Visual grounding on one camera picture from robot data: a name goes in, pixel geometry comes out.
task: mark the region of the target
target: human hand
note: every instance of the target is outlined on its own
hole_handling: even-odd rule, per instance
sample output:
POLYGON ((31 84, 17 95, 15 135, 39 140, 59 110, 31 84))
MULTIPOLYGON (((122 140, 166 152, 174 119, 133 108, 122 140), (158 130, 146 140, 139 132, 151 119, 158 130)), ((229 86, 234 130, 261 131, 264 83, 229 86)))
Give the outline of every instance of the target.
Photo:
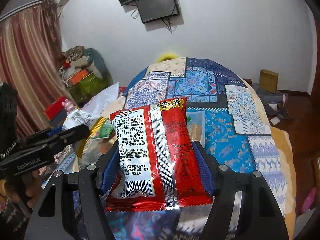
MULTIPOLYGON (((39 175, 40 171, 35 170, 32 174, 32 182, 26 189, 26 195, 28 197, 31 197, 31 199, 28 200, 27 205, 29 208, 34 208, 36 205, 36 202, 39 199, 40 194, 42 193, 42 178, 39 175)), ((20 200, 19 195, 15 192, 14 186, 7 184, 6 182, 3 184, 3 189, 5 193, 7 194, 7 197, 10 201, 18 203, 20 200)))

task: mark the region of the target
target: curtain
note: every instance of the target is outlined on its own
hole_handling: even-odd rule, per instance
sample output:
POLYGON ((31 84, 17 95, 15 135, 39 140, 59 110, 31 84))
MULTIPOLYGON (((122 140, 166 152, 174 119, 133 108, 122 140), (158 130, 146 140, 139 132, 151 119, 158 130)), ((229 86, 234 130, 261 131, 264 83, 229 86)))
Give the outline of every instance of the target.
POLYGON ((18 91, 17 136, 50 127, 45 109, 66 91, 58 74, 61 34, 54 0, 0 22, 0 82, 18 91))

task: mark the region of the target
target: red snack bag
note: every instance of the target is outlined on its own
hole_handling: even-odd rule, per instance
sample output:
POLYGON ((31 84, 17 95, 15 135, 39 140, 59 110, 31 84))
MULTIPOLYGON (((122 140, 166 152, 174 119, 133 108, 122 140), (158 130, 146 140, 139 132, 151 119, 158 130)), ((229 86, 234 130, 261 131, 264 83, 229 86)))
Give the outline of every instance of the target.
POLYGON ((167 99, 110 115, 121 170, 107 197, 107 210, 150 211, 212 202, 201 184, 186 101, 167 99))

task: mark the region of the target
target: pink toy figurine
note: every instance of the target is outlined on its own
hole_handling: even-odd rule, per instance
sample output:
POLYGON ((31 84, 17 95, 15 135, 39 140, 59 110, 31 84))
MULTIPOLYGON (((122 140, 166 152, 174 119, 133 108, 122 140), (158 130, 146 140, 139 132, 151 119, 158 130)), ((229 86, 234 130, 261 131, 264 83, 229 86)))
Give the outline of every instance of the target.
POLYGON ((69 114, 73 109, 77 108, 73 104, 73 102, 68 99, 64 100, 64 102, 62 102, 62 105, 63 105, 64 109, 67 111, 67 114, 69 114))

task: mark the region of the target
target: barcode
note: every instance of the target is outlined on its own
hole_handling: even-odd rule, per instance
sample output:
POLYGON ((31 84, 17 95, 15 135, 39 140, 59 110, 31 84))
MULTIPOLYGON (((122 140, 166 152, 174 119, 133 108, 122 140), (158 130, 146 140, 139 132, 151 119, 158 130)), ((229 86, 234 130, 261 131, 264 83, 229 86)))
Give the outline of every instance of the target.
POLYGON ((70 117, 71 120, 80 124, 85 124, 86 126, 89 126, 92 118, 93 117, 91 115, 83 115, 80 111, 74 112, 70 117))
POLYGON ((149 195, 154 196, 152 181, 147 180, 136 180, 136 181, 125 181, 124 189, 120 193, 121 197, 129 197, 135 195, 149 195))

